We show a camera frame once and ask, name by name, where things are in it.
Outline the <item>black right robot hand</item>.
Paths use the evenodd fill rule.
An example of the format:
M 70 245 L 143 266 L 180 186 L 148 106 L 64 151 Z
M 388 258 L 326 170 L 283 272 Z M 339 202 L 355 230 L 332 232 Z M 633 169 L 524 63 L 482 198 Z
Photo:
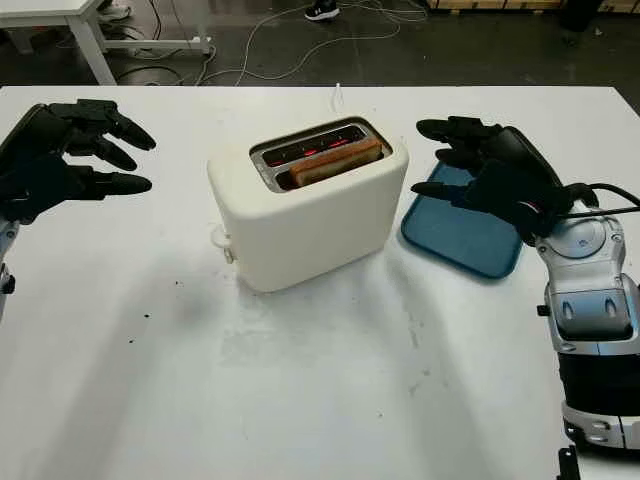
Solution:
M 444 194 L 456 206 L 493 214 L 511 208 L 547 213 L 564 202 L 559 177 L 514 127 L 450 116 L 419 120 L 416 129 L 423 137 L 445 145 L 436 151 L 440 162 L 472 176 L 463 187 L 417 184 L 417 193 Z

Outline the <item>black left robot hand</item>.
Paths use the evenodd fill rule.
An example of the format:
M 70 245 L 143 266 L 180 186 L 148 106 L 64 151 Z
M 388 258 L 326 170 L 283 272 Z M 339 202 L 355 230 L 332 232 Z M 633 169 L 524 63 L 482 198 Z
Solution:
M 1 144 L 1 201 L 102 200 L 145 193 L 150 180 L 134 175 L 134 159 L 107 139 L 140 150 L 155 140 L 111 100 L 34 105 Z

